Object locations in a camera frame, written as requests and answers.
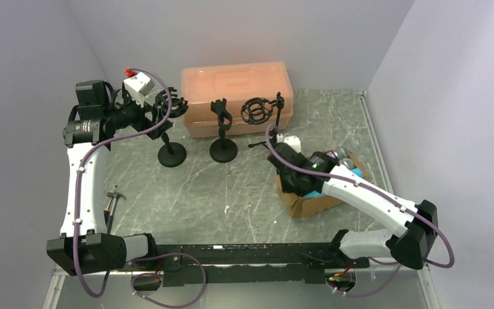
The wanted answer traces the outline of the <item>brown cardboard box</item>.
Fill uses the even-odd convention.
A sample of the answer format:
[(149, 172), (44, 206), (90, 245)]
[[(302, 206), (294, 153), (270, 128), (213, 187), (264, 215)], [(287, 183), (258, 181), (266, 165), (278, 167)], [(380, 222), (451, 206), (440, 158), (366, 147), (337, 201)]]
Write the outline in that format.
[(345, 203), (338, 198), (323, 194), (306, 198), (292, 192), (285, 192), (280, 175), (277, 176), (276, 183), (278, 196), (289, 216), (293, 219), (307, 218)]

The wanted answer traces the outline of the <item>purple glitter microphone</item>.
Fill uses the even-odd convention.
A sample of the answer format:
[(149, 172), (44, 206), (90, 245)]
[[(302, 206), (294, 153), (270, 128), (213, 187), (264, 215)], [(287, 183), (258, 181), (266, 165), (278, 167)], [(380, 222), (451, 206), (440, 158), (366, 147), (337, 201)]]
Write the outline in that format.
[(338, 146), (333, 150), (333, 154), (337, 160), (342, 160), (349, 157), (349, 150), (346, 147)]

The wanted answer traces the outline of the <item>blue plastic microphone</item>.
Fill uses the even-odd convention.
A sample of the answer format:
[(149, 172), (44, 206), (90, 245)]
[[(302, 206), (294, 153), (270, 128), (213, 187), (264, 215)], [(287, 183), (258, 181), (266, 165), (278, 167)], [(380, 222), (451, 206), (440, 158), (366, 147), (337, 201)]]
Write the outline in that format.
[[(356, 175), (357, 177), (359, 177), (359, 178), (365, 178), (365, 177), (364, 177), (364, 174), (363, 174), (363, 172), (361, 171), (361, 169), (360, 169), (360, 168), (354, 168), (354, 169), (351, 169), (351, 172), (352, 172), (353, 174), (355, 174), (355, 175)], [(321, 193), (321, 192), (319, 192), (319, 191), (311, 191), (311, 192), (309, 192), (309, 193), (307, 193), (307, 194), (303, 195), (302, 197), (303, 197), (303, 198), (315, 198), (315, 197), (320, 196), (320, 195), (322, 195), (322, 193)]]

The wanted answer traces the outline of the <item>black clip round-base stand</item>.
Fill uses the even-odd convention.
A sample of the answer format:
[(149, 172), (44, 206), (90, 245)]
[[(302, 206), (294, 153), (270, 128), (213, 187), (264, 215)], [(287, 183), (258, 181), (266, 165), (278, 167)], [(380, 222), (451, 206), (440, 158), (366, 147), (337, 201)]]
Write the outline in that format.
[(217, 116), (219, 138), (210, 145), (210, 157), (219, 163), (231, 162), (238, 153), (238, 148), (233, 140), (226, 137), (226, 132), (232, 128), (233, 117), (226, 110), (227, 100), (217, 99), (210, 103), (210, 109)]

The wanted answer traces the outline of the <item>black tripod shock mount stand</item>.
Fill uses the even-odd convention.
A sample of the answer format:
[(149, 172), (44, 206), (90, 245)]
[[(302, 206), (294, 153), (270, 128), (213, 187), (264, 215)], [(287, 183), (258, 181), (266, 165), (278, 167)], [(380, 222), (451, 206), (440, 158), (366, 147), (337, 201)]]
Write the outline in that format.
[(284, 97), (280, 92), (276, 94), (274, 100), (269, 100), (263, 97), (254, 97), (247, 100), (241, 106), (241, 118), (249, 125), (261, 125), (269, 121), (273, 115), (274, 110), (277, 110), (277, 117), (275, 120), (275, 129), (271, 130), (271, 142), (272, 146), (276, 146), (283, 141), (283, 134), (280, 132), (280, 116), (284, 108)]

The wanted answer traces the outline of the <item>black glitter microphone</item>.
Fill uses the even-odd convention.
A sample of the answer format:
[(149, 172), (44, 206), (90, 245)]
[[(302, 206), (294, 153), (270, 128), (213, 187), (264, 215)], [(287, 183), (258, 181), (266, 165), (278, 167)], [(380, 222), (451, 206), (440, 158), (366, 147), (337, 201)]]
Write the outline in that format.
[(353, 170), (356, 168), (355, 163), (350, 158), (343, 158), (339, 161), (340, 165), (345, 166), (348, 170)]

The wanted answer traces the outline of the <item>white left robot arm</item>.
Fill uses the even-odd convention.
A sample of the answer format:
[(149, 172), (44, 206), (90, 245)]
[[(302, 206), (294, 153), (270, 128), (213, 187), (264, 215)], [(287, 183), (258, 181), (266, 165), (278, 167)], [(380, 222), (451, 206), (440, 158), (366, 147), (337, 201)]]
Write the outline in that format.
[(149, 233), (117, 236), (108, 230), (111, 217), (104, 210), (104, 174), (117, 130), (138, 132), (155, 123), (146, 117), (145, 98), (152, 80), (131, 77), (122, 82), (123, 104), (109, 97), (103, 80), (79, 82), (77, 105), (71, 108), (63, 130), (69, 164), (68, 203), (59, 237), (47, 242), (47, 255), (71, 276), (119, 270), (129, 261), (156, 253)]

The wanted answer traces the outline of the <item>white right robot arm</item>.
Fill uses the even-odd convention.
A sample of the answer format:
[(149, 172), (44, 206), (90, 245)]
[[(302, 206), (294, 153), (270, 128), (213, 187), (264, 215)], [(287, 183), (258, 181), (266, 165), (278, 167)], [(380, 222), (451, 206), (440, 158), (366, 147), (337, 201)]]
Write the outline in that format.
[(276, 168), (282, 190), (297, 196), (317, 192), (341, 200), (383, 225), (380, 230), (339, 230), (329, 250), (341, 258), (392, 258), (420, 270), (434, 244), (437, 209), (427, 200), (405, 200), (359, 177), (336, 151), (316, 151), (304, 156), (290, 145), (279, 143), (268, 161)]

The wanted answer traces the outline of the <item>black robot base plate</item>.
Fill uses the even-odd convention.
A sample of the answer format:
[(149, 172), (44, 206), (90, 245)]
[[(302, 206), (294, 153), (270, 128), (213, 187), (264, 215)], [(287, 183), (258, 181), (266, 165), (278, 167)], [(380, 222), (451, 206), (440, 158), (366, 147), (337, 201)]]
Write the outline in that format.
[(332, 271), (368, 268), (365, 257), (349, 259), (329, 243), (158, 245), (152, 261), (128, 262), (124, 272), (158, 272), (164, 287), (207, 283), (301, 281), (324, 284)]

